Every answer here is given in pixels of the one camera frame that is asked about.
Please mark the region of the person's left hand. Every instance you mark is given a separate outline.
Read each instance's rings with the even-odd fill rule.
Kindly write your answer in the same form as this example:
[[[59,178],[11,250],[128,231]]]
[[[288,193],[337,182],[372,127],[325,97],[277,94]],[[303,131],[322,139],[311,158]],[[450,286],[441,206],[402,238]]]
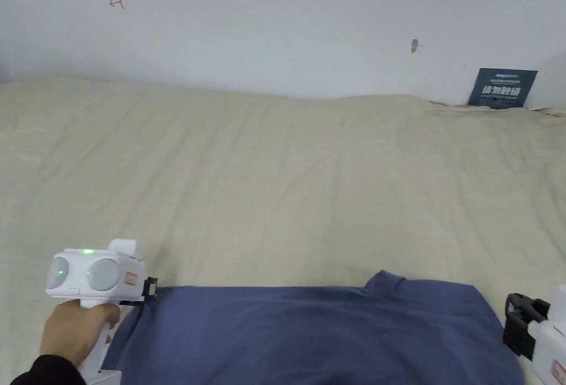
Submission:
[[[120,315],[120,308],[112,303],[85,308],[78,299],[63,302],[44,325],[39,355],[63,358],[78,368],[95,348],[104,327],[113,329]]]

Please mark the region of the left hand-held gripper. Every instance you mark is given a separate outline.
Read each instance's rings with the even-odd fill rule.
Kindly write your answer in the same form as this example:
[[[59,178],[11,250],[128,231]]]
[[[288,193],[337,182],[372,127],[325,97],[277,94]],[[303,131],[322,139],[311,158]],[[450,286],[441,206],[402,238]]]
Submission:
[[[155,299],[158,278],[147,273],[137,242],[114,239],[105,250],[65,249],[51,260],[46,293],[78,299],[83,308],[100,304],[141,305]]]

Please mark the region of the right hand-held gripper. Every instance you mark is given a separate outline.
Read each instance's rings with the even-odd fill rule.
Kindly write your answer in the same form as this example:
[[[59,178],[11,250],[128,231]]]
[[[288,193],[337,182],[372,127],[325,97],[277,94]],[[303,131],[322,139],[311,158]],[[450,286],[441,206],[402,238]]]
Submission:
[[[565,285],[558,286],[551,303],[510,293],[505,302],[502,341],[532,367],[543,384],[565,384]]]

